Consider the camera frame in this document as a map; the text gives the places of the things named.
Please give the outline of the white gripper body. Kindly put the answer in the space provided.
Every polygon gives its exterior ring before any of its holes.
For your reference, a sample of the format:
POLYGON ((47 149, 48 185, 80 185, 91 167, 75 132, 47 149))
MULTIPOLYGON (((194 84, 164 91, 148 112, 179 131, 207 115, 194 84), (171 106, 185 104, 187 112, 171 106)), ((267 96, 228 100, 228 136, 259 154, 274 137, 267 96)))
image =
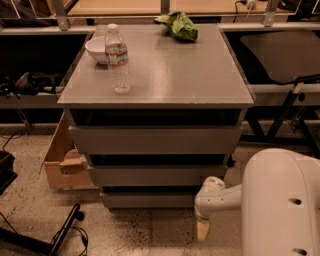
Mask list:
POLYGON ((220 209, 225 188, 224 181, 217 177, 210 176, 204 181, 194 201, 194 212, 198 220, 207 221, 220 209))

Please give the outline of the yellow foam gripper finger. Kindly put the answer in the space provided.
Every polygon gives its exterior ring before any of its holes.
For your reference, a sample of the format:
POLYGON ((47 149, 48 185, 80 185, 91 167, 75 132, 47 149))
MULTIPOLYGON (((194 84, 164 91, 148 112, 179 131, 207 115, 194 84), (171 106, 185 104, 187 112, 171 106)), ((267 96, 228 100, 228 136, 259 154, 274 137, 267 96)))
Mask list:
POLYGON ((204 241, 207 237, 209 231, 210 224, 205 220, 197 221, 197 239, 199 241, 204 241))

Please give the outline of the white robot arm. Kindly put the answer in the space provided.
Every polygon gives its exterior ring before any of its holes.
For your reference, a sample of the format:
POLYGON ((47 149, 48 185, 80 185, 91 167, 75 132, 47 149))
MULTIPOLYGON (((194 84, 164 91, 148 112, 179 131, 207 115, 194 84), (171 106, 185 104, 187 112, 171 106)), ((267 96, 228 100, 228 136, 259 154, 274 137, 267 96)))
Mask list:
POLYGON ((195 197, 197 238, 205 240, 218 211, 241 210, 242 256, 320 256, 317 210, 320 160, 266 149, 248 161, 242 183, 206 178, 195 197))

